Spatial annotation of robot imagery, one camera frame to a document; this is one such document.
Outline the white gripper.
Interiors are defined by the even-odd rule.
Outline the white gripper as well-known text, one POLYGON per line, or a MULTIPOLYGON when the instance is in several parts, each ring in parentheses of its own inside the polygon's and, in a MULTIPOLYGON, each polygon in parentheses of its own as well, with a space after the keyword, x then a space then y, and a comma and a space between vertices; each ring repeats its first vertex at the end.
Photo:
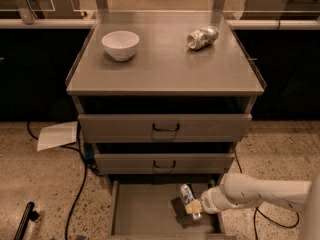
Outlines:
POLYGON ((222 211, 221 201, 223 194, 219 187, 213 187, 201 194, 200 200, 192 200, 185 206, 187 214, 201 213, 216 214, 222 211))

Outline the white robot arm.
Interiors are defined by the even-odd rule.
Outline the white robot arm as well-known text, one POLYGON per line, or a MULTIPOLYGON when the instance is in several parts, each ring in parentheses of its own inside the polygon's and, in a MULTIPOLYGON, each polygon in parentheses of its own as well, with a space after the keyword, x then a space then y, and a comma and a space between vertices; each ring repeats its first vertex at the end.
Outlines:
POLYGON ((227 173, 221 184, 205 190, 198 199, 187 184, 180 187, 180 194, 186 213, 195 220, 203 212, 216 214, 258 207, 263 202, 302 213, 299 240, 320 240, 320 175, 313 181, 283 181, 227 173))

